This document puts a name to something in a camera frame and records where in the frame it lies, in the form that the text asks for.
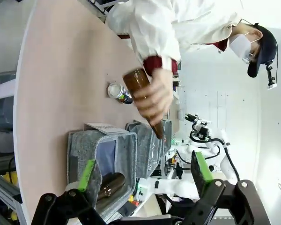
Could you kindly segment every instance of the cap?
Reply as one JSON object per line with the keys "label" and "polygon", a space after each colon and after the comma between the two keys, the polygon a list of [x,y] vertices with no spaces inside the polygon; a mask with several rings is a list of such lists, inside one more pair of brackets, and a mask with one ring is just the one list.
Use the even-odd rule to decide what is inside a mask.
{"label": "cap", "polygon": [[258,23],[253,25],[254,28],[262,32],[263,37],[260,40],[260,51],[256,62],[251,62],[248,67],[248,75],[256,77],[261,64],[272,62],[277,53],[277,41],[273,34],[266,28],[259,26]]}

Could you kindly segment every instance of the screw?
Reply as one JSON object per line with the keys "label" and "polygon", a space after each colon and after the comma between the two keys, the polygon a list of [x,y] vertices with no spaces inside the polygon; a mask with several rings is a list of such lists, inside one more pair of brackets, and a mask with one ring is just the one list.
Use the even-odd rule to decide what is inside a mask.
{"label": "screw", "polygon": [[246,182],[243,182],[243,183],[242,183],[242,186],[243,186],[244,188],[246,188],[246,187],[248,187],[248,184],[247,184]]}
{"label": "screw", "polygon": [[74,197],[76,195],[76,193],[74,191],[70,192],[70,196]]}
{"label": "screw", "polygon": [[218,186],[218,187],[220,187],[220,186],[222,186],[222,182],[216,181],[216,182],[215,182],[215,185]]}
{"label": "screw", "polygon": [[52,197],[50,195],[47,195],[45,199],[46,199],[47,202],[49,202],[49,201],[52,200]]}

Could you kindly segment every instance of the brown glass bottle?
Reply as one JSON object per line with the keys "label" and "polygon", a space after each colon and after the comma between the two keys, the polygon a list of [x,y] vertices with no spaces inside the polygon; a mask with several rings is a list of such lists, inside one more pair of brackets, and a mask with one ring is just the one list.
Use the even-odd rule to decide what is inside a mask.
{"label": "brown glass bottle", "polygon": [[[133,97],[133,94],[148,86],[150,84],[148,77],[145,73],[145,71],[143,69],[136,69],[134,71],[131,71],[130,73],[126,74],[123,76],[123,80],[126,84],[127,89],[129,90],[130,94]],[[151,128],[153,129],[154,133],[156,134],[158,139],[162,139],[163,138],[163,126],[161,124],[161,122],[151,126]]]}
{"label": "brown glass bottle", "polygon": [[107,174],[103,177],[102,185],[100,187],[97,201],[107,198],[116,193],[121,187],[125,185],[125,176],[119,172]]}

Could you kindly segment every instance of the white face mask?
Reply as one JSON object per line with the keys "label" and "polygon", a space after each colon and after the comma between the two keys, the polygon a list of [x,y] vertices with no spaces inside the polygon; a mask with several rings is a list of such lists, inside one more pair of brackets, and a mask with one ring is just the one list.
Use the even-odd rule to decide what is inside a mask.
{"label": "white face mask", "polygon": [[250,58],[251,42],[245,35],[237,34],[230,38],[231,50],[241,59]]}

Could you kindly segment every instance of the person's right hand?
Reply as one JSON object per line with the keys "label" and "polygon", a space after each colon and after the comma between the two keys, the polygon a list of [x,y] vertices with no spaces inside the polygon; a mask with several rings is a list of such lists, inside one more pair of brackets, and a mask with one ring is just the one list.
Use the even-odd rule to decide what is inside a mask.
{"label": "person's right hand", "polygon": [[173,100],[173,73],[158,68],[152,73],[152,83],[134,94],[134,103],[140,114],[155,125],[168,112]]}

